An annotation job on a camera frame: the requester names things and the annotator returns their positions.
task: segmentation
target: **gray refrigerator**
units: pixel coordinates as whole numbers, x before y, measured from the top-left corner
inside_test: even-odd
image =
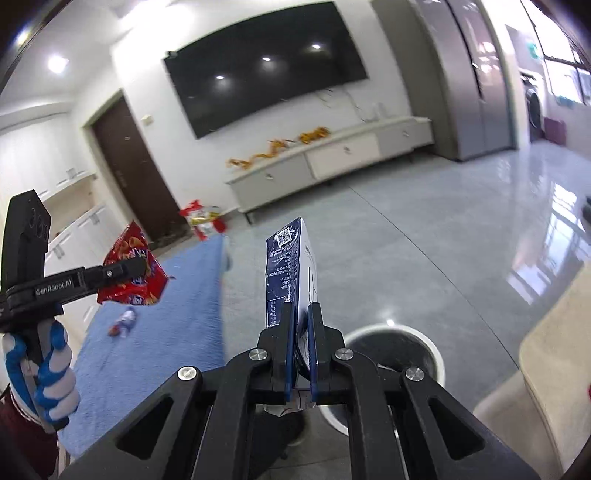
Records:
[[[468,0],[373,0],[414,115],[433,123],[433,153],[465,161],[514,146],[493,36]]]

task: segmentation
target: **maroon sleeve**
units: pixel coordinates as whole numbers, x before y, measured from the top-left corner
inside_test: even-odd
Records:
[[[0,421],[39,476],[49,478],[56,469],[57,433],[45,433],[40,425],[25,419],[11,395],[0,403]]]

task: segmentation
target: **trash can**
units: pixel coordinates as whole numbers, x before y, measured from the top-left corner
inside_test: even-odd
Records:
[[[371,358],[377,365],[403,372],[420,367],[445,387],[445,366],[435,344],[406,325],[370,325],[346,335],[345,345]],[[336,430],[349,435],[344,405],[320,406],[324,418]]]

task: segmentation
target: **black flat-screen tv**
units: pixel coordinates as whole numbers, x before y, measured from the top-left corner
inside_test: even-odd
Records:
[[[333,2],[244,20],[164,61],[197,138],[275,103],[367,78]]]

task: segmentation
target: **floor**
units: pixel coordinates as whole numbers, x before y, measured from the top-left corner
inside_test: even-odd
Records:
[[[439,348],[466,408],[508,379],[519,344],[591,255],[580,220],[591,161],[549,142],[464,164],[414,153],[295,194],[230,223],[226,357],[265,322],[265,239],[298,216],[318,265],[324,322],[347,334],[400,323]],[[262,479],[349,478],[348,443],[308,413],[304,442]]]

